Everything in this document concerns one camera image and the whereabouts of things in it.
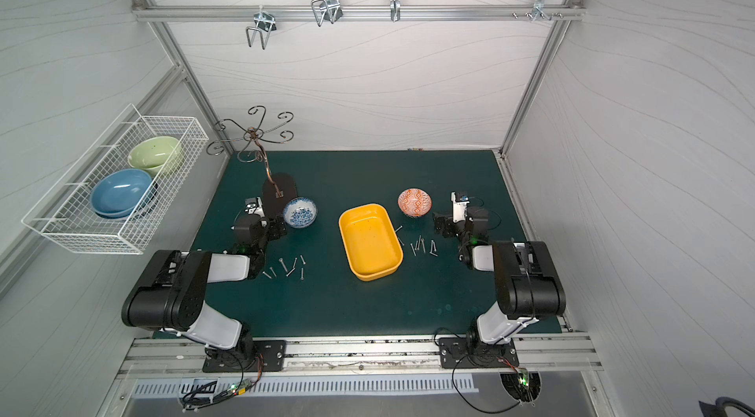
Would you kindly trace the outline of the long thin silver screw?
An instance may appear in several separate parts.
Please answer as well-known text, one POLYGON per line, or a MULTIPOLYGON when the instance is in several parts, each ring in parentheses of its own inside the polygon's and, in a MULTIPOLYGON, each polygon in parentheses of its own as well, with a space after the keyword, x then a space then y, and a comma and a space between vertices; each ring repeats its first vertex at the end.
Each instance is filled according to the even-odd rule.
POLYGON ((427 253, 425 240, 422 235, 420 235, 418 238, 418 250, 421 250, 423 253, 427 253))

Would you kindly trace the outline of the yellow plastic storage box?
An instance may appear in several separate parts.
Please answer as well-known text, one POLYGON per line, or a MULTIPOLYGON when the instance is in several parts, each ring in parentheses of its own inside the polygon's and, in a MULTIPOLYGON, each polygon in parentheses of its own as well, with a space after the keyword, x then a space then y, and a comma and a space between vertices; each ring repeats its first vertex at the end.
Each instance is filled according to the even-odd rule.
POLYGON ((352 274, 376 281, 394 274, 404 258, 387 209, 367 204, 341 214, 338 226, 352 274))

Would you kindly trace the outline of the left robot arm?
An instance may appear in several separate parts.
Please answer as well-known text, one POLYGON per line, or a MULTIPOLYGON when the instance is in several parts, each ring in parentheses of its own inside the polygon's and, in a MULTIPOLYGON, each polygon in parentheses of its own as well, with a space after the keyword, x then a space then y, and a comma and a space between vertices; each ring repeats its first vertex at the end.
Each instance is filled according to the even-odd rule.
POLYGON ((208 349, 256 356, 249 326, 206 302, 213 283, 257 279, 265 271, 269 242, 287 234, 282 216, 247 214, 233 226, 237 242, 226 253, 158 250, 147 262, 121 310, 123 324, 186 336, 208 349))

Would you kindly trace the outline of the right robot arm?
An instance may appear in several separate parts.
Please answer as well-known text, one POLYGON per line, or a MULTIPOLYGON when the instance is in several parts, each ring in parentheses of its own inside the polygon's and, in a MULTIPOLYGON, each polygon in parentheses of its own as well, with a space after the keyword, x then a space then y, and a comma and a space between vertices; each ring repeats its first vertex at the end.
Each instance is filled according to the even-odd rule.
POLYGON ((490 212, 456 207, 433 214, 434 229, 458 240, 458 259, 468 269, 494 275, 495 301, 468 332, 472 346, 505 345, 540 320, 560 316, 565 292, 546 243, 491 240, 490 212))

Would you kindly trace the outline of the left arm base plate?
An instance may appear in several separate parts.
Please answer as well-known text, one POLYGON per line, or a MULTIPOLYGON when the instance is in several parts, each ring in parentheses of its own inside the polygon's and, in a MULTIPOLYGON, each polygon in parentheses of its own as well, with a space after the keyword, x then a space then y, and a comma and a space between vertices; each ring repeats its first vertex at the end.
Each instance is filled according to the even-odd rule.
POLYGON ((287 342, 285 340, 255 340, 251 344, 241 342, 236 348, 221 350, 206 349, 204 373, 244 373, 261 368, 264 372, 280 372, 283 369, 287 342))

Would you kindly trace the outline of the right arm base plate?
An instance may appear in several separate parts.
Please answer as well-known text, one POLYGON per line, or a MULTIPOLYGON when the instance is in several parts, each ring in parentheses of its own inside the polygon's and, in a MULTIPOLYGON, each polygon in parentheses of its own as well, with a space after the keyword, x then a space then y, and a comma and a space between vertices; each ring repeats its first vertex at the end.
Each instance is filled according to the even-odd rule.
POLYGON ((435 338, 444 369, 511 369, 519 367, 516 348, 508 344, 470 342, 465 336, 435 338))

